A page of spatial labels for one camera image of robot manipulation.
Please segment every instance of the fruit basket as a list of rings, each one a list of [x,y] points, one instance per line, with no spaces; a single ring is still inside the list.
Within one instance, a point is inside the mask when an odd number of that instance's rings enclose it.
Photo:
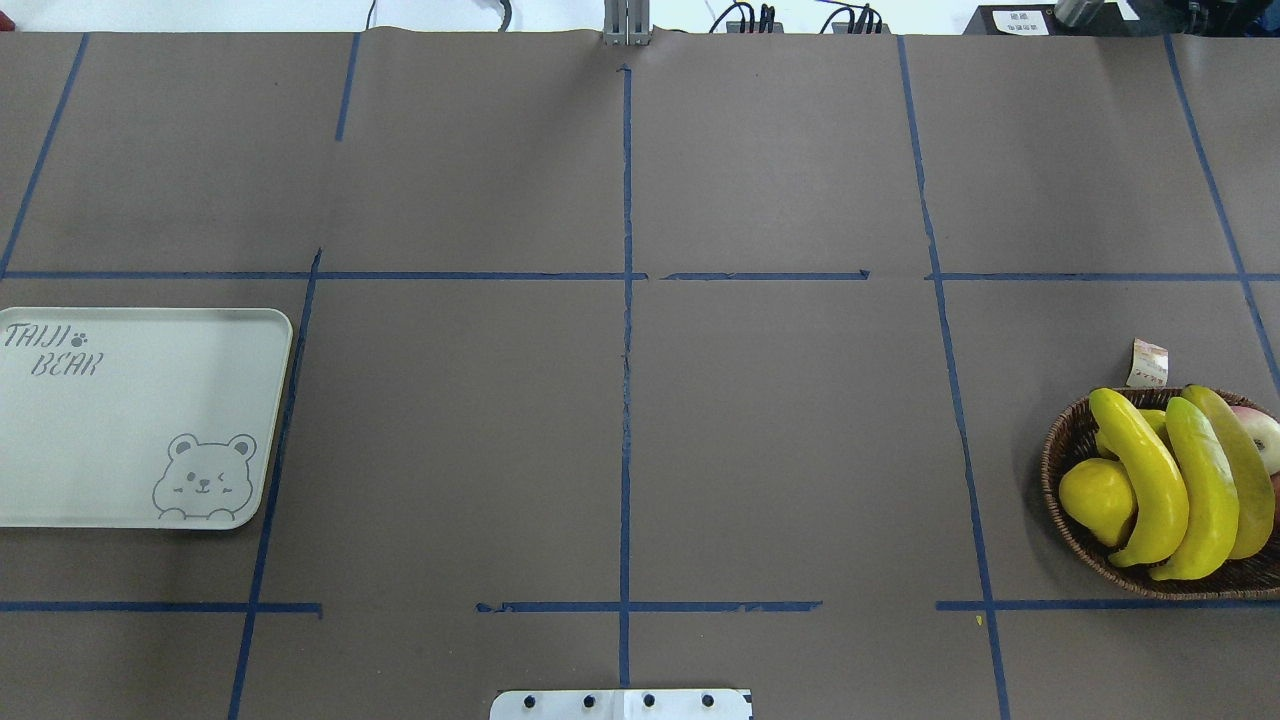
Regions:
[[[1161,410],[1181,388],[1115,388],[1138,409]],[[1267,413],[1233,392],[1216,391],[1229,405],[1243,405]],[[1098,542],[1084,525],[1073,520],[1059,502],[1059,483],[1076,462],[1097,457],[1094,432],[1098,429],[1089,413],[1088,397],[1073,402],[1050,428],[1041,455],[1041,491],[1048,514],[1066,544],[1112,583],[1138,594],[1161,600],[1225,600],[1280,597],[1280,532],[1271,534],[1261,552],[1244,560],[1228,560],[1213,574],[1201,580],[1153,580],[1146,565],[1115,568],[1107,562],[1114,552]]]

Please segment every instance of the white wall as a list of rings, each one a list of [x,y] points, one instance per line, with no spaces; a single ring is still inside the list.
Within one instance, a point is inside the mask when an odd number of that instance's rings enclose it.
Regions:
[[[653,23],[707,32],[728,0],[652,0]],[[817,32],[835,9],[815,0],[778,0],[787,32]],[[603,0],[512,0],[512,31],[600,29]],[[959,35],[977,0],[873,0],[893,32]],[[19,29],[119,32],[324,32],[365,27],[367,0],[0,0]],[[1123,12],[1129,12],[1121,4]],[[488,31],[498,0],[379,0],[374,24],[420,31]]]

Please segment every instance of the bear illustration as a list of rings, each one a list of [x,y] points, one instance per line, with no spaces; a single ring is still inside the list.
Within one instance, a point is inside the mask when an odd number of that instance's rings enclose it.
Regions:
[[[255,452],[257,442],[250,436],[227,443],[200,442],[192,434],[173,438],[169,466],[151,491],[160,519],[234,520],[253,496],[248,461]]]

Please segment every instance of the price tag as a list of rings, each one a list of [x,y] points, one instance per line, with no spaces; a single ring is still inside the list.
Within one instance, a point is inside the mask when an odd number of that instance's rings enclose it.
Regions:
[[[1039,10],[992,10],[991,19],[1006,35],[1048,35],[1048,23]]]
[[[1133,338],[1133,365],[1128,387],[1165,387],[1169,384],[1169,351],[1144,340]]]

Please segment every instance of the tray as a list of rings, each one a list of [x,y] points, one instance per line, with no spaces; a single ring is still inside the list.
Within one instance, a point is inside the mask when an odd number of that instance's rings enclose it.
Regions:
[[[1164,410],[1169,398],[1181,392],[1181,388],[1167,387],[1115,389],[1138,409],[1156,410]],[[1267,413],[1243,395],[1221,389],[1215,392],[1229,405],[1243,405]],[[1098,542],[1088,528],[1068,516],[1057,501],[1057,486],[1062,475],[1080,460],[1097,457],[1098,448],[1093,439],[1097,429],[1098,425],[1089,413],[1089,400],[1082,397],[1059,415],[1044,439],[1044,451],[1041,455],[1041,491],[1050,518],[1080,560],[1107,580],[1128,591],[1161,600],[1272,598],[1280,594],[1280,532],[1272,533],[1271,539],[1257,555],[1244,560],[1228,560],[1225,565],[1201,580],[1152,580],[1147,574],[1147,565],[1115,568],[1107,562],[1107,555],[1114,551]]]
[[[0,525],[243,525],[292,337],[271,309],[0,311]]]

